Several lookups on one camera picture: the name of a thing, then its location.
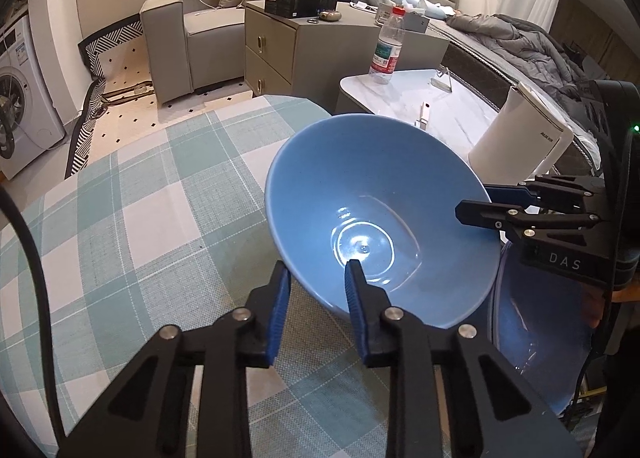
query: bedside cabinet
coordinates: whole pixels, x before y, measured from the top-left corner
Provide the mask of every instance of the bedside cabinet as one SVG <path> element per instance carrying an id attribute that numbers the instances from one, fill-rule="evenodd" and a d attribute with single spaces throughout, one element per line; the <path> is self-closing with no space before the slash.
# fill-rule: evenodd
<path id="1" fill-rule="evenodd" d="M 307 22 L 264 12 L 264 1 L 245 3 L 244 79 L 256 95 L 287 94 L 335 110 L 340 81 L 369 73 L 380 26 L 374 15 L 338 3 L 338 22 Z M 449 41 L 429 29 L 406 32 L 396 71 L 437 68 Z"/>

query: plastic bottle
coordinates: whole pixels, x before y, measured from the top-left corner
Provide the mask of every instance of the plastic bottle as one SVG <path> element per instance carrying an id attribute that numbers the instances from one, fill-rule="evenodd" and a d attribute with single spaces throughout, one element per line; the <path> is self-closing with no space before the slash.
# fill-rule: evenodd
<path id="1" fill-rule="evenodd" d="M 395 6 L 391 17 L 383 24 L 373 54 L 369 75 L 380 84 L 387 84 L 396 69 L 404 39 L 404 8 Z"/>

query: checkered tablecloth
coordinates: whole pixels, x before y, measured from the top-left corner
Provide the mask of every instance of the checkered tablecloth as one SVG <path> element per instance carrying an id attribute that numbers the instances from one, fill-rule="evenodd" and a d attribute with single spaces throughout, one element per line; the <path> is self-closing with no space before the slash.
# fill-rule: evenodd
<path id="1" fill-rule="evenodd" d="M 268 169 L 287 138 L 327 117 L 284 96 L 212 111 L 94 162 L 24 212 L 47 279 L 67 433 L 161 326 L 208 325 L 268 282 L 278 259 Z M 54 454 L 33 284 L 11 227 L 0 234 L 0 388 Z M 196 384 L 194 404 L 198 394 Z M 248 371 L 248 398 L 255 457 L 384 456 L 388 374 L 364 369 L 348 324 L 297 284 L 280 355 Z M 194 442 L 192 418 L 188 456 Z"/>

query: beige armchair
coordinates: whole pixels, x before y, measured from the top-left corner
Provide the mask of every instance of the beige armchair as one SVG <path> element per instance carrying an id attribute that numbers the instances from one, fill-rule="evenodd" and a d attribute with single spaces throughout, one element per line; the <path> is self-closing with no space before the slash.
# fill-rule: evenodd
<path id="1" fill-rule="evenodd" d="M 143 4 L 140 21 L 158 102 L 244 75 L 244 9 L 207 6 L 218 2 Z"/>

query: gray blanket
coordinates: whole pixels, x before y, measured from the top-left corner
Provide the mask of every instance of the gray blanket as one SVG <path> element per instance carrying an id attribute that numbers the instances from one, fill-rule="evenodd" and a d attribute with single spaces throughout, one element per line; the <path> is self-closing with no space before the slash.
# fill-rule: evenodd
<path id="1" fill-rule="evenodd" d="M 586 80 L 584 72 L 562 46 L 539 26 L 507 15 L 464 15 L 447 24 L 471 35 L 540 86 L 574 120 L 584 111 L 575 83 Z"/>

